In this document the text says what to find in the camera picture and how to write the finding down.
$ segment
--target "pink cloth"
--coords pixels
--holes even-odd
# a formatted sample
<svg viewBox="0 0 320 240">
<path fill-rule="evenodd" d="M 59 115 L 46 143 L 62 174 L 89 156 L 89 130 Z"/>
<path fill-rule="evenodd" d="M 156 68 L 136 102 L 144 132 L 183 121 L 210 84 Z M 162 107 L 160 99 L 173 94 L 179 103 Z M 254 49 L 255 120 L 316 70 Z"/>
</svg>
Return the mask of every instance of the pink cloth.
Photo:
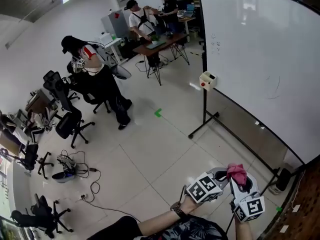
<svg viewBox="0 0 320 240">
<path fill-rule="evenodd" d="M 229 163 L 226 177 L 232 177 L 241 186 L 245 186 L 247 182 L 247 172 L 242 164 Z"/>
</svg>

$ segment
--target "green tape marker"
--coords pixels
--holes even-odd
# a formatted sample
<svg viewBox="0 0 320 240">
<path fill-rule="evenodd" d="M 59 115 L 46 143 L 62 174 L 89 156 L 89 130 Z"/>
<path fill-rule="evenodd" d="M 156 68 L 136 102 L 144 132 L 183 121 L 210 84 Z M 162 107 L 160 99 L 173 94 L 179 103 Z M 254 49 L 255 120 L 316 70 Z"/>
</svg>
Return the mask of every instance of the green tape marker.
<svg viewBox="0 0 320 240">
<path fill-rule="evenodd" d="M 161 110 L 162 110 L 162 108 L 159 108 L 156 112 L 154 112 L 154 114 L 155 114 L 158 118 L 161 117 L 161 115 L 159 114 L 159 113 L 161 112 Z"/>
</svg>

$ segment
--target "whiteboard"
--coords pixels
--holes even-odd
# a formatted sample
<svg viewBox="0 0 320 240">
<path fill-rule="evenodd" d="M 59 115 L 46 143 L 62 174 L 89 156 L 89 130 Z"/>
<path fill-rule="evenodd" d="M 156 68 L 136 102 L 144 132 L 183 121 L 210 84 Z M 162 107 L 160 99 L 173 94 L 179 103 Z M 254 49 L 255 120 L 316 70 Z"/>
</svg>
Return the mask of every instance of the whiteboard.
<svg viewBox="0 0 320 240">
<path fill-rule="evenodd" d="M 201 0 L 216 89 L 305 163 L 320 154 L 320 15 L 293 0 Z"/>
</svg>

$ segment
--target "tiled floor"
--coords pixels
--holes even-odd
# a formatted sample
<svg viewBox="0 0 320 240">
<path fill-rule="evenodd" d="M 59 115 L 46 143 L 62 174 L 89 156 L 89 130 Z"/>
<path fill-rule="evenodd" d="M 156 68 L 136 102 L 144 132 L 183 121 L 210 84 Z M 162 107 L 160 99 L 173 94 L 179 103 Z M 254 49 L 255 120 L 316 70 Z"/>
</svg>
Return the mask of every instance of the tiled floor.
<svg viewBox="0 0 320 240">
<path fill-rule="evenodd" d="M 188 134 L 202 122 L 203 92 L 199 88 L 199 75 L 202 72 L 202 59 L 190 51 L 201 53 L 198 45 L 186 49 L 190 60 L 188 66 L 182 58 L 161 69 L 162 86 L 152 75 L 147 79 L 145 72 L 139 72 L 135 64 L 142 59 L 136 56 L 124 67 L 132 73 L 129 80 L 117 80 L 122 94 L 131 99 L 133 106 L 129 111 L 130 125 L 119 131 L 114 113 L 107 114 L 101 106 L 93 114 L 93 106 L 83 99 L 74 103 L 82 111 L 86 122 L 94 121 L 95 126 L 85 129 L 83 135 L 90 141 L 85 144 L 77 138 L 76 150 L 70 148 L 71 138 L 62 139 L 53 130 L 42 136 L 39 154 L 50 151 L 53 168 L 47 167 L 51 176 L 62 171 L 56 157 L 63 149 L 69 153 L 85 152 L 85 161 L 90 167 L 102 172 L 99 193 L 93 202 L 96 206 L 119 209 L 131 213 L 140 220 L 146 220 L 166 212 L 177 201 L 184 184 L 190 183 L 201 173 L 214 167 L 226 167 L 229 163 L 243 164 L 258 181 L 262 190 L 271 179 L 271 174 L 255 157 L 216 123 L 209 123 L 195 134 L 193 140 Z M 162 52 L 172 58 L 169 51 Z M 142 63 L 138 66 L 144 70 Z M 154 112 L 162 109 L 162 117 Z M 232 125 L 237 134 L 243 135 L 257 152 L 273 156 L 281 154 L 283 147 L 273 145 L 273 149 L 263 150 L 270 141 L 265 132 L 254 125 L 255 120 L 239 111 L 230 101 L 217 92 L 208 93 L 208 110 L 219 111 L 221 120 Z M 83 161 L 83 154 L 72 155 L 77 162 Z M 109 226 L 123 215 L 116 211 L 102 210 L 79 200 L 80 195 L 92 198 L 90 184 L 99 176 L 90 173 L 88 178 L 76 178 L 65 184 L 52 179 L 44 180 L 32 172 L 30 188 L 33 194 L 45 195 L 50 205 L 60 200 L 58 207 L 70 208 L 63 220 L 74 233 L 63 232 L 57 238 L 82 240 Z M 276 214 L 276 207 L 284 201 L 287 193 L 275 196 L 265 193 L 266 212 L 259 219 L 250 222 L 252 232 L 257 238 Z M 194 212 L 195 215 L 215 221 L 224 230 L 232 217 L 230 187 L 223 195 L 206 203 Z M 234 225 L 228 232 L 230 240 L 235 239 Z"/>
</svg>

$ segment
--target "whiteboard stand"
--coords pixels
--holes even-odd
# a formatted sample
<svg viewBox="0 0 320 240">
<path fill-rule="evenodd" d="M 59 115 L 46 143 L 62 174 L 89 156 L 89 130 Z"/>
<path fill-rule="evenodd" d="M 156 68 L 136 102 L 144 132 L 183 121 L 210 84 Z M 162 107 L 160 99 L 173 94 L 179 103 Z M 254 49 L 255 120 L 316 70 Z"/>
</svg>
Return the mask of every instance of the whiteboard stand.
<svg viewBox="0 0 320 240">
<path fill-rule="evenodd" d="M 203 14 L 203 7 L 202 7 L 202 1 L 200 0 L 200 9 L 201 9 L 201 18 L 202 18 L 202 27 L 203 27 L 203 32 L 205 32 L 205 21 L 204 21 L 204 14 Z M 207 47 L 206 47 L 206 34 L 204 33 L 204 46 L 203 46 L 203 52 L 202 52 L 202 65 L 203 65 L 203 72 L 206 72 L 207 69 Z M 243 108 L 241 105 L 239 105 L 237 102 L 232 100 L 230 97 L 219 91 L 218 89 L 214 88 L 214 90 L 224 97 L 226 97 L 228 100 L 236 104 L 238 107 L 242 108 L 244 111 L 246 111 L 248 114 L 250 114 L 253 118 L 255 118 L 257 121 L 260 122 L 254 115 L 252 115 L 250 112 L 248 112 L 245 108 Z M 216 112 L 214 114 L 210 113 L 207 110 L 207 90 L 203 89 L 203 122 L 202 124 L 194 130 L 192 133 L 188 135 L 189 139 L 192 139 L 194 137 L 194 134 L 199 131 L 202 127 L 204 127 L 207 123 L 209 123 L 212 119 L 215 120 L 219 125 L 221 125 L 224 129 L 226 129 L 232 136 L 234 136 L 240 143 L 242 143 L 256 158 L 259 159 L 261 163 L 264 164 L 264 166 L 273 174 L 273 178 L 271 181 L 267 184 L 264 190 L 266 190 L 269 186 L 272 186 L 275 184 L 275 182 L 272 182 L 274 178 L 279 178 L 278 172 L 279 168 L 273 169 L 270 165 L 268 165 L 262 157 L 260 157 L 251 147 L 249 147 L 240 137 L 238 137 L 234 132 L 232 132 L 226 125 L 224 125 L 220 120 L 219 120 L 219 112 Z M 278 138 L 293 154 L 294 156 L 301 162 L 301 166 L 295 170 L 291 174 L 291 177 L 301 173 L 306 169 L 306 163 L 282 140 L 280 139 L 270 128 L 265 126 L 276 138 Z"/>
</svg>

